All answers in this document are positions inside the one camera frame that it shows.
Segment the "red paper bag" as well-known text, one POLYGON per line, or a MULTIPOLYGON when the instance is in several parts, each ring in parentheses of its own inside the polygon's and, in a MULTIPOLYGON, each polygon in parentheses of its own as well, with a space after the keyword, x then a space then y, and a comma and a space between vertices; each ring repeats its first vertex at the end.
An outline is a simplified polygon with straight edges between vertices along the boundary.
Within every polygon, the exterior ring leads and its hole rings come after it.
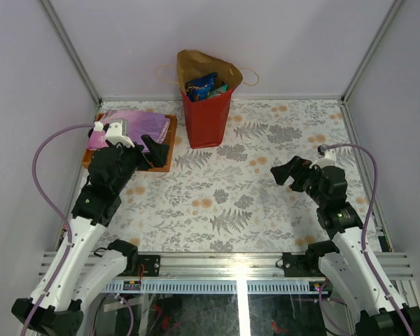
POLYGON ((193 149, 217 147, 223 142, 233 92, 244 81, 242 71, 234 64, 210 56, 198 50, 182 50, 177 53, 176 64, 171 65, 177 79, 170 83, 178 85, 183 102, 185 126, 190 147, 193 149), (191 102, 186 95, 185 84, 210 73, 217 73, 213 90, 227 84, 228 89, 220 96, 191 102))

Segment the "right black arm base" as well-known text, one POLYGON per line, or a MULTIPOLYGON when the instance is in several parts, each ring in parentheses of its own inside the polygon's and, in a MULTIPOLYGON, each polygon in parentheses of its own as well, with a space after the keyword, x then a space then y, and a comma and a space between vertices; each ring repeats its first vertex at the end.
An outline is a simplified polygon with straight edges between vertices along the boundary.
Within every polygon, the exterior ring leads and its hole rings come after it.
POLYGON ((318 261, 312 254, 282 253, 275 267, 282 270, 286 278, 322 277, 318 261))

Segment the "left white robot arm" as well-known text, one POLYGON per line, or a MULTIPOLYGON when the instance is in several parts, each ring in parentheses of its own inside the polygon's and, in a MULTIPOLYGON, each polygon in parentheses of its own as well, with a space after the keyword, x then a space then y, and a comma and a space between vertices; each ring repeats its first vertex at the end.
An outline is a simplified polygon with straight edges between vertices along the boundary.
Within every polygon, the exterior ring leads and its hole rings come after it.
POLYGON ((120 194, 132 175, 167 164, 169 144, 157 143, 148 135, 141 139, 141 145, 123 138, 110 140, 92 154, 86 183, 66 221, 66 237, 38 286, 28 298, 18 298, 11 309, 23 324, 23 335, 28 330, 75 335, 85 310, 114 278, 135 277, 136 284, 141 284, 144 277, 158 276, 160 257, 140 256, 136 245, 121 239, 112 241, 92 269, 81 273, 122 204, 120 194))

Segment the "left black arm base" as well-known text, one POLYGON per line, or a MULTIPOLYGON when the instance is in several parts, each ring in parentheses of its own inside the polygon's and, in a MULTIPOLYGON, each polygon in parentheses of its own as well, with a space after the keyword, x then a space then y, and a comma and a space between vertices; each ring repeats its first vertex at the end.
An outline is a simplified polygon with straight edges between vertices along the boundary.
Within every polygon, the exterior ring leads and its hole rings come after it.
POLYGON ((160 255, 138 255, 126 257, 126 266, 119 277, 158 277, 160 274, 160 255))

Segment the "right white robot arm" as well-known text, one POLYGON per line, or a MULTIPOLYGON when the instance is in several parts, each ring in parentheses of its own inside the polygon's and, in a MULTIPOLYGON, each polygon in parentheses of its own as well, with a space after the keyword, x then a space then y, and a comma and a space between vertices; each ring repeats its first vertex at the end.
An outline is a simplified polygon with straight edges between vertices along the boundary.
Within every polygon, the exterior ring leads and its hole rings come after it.
POLYGON ((275 182, 306 193, 328 240, 309 244, 302 261, 329 280, 349 308, 357 335, 420 335, 420 308, 411 307, 387 277, 368 244, 365 224, 347 201, 345 172, 299 156, 273 167, 275 182))

